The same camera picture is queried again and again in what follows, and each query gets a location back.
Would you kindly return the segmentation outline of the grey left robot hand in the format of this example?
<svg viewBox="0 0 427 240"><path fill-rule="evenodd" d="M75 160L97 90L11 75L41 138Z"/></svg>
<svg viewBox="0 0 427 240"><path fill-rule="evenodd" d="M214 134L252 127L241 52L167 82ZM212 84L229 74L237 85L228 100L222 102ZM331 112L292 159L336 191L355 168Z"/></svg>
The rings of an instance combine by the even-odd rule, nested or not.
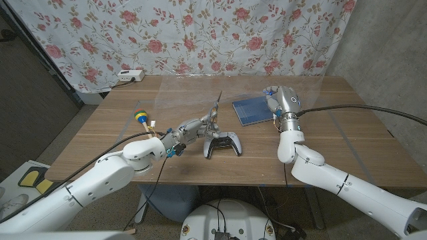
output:
<svg viewBox="0 0 427 240"><path fill-rule="evenodd" d="M202 118L184 121L178 128L163 136L161 142L166 150L173 149L177 153L200 137L218 138L220 130L218 124L214 122L217 116L218 111L212 110Z"/></svg>

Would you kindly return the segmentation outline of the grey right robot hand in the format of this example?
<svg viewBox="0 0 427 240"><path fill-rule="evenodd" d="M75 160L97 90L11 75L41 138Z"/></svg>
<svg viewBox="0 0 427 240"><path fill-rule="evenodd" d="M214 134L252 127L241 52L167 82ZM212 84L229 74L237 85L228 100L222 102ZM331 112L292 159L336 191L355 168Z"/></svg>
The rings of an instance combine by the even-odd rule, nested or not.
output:
<svg viewBox="0 0 427 240"><path fill-rule="evenodd" d="M274 126L281 133L284 131L300 131L297 113L301 110L300 100L291 87L269 86L266 94L268 108L274 115Z"/></svg>

